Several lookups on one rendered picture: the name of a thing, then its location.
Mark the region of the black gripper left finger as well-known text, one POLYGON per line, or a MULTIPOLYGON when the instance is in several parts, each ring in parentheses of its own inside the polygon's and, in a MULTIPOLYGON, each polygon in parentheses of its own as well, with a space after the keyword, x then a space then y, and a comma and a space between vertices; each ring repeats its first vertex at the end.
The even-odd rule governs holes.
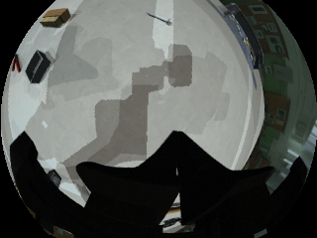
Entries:
POLYGON ((106 167, 94 162, 76 164, 76 171, 88 190, 136 203, 157 207, 158 225, 170 210, 181 190, 177 174, 179 136, 171 131, 158 151, 137 167, 106 167))

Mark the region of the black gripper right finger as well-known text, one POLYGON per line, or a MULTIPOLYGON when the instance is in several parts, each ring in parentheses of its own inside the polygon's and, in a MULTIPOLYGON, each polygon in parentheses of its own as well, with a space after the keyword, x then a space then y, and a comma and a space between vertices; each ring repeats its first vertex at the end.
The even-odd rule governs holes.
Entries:
POLYGON ((227 170, 193 139, 190 140, 185 132, 177 132, 177 173, 182 182, 179 191, 181 226, 195 225, 197 219, 221 205, 225 199, 261 185, 274 172, 274 167, 269 166, 258 170, 227 170))

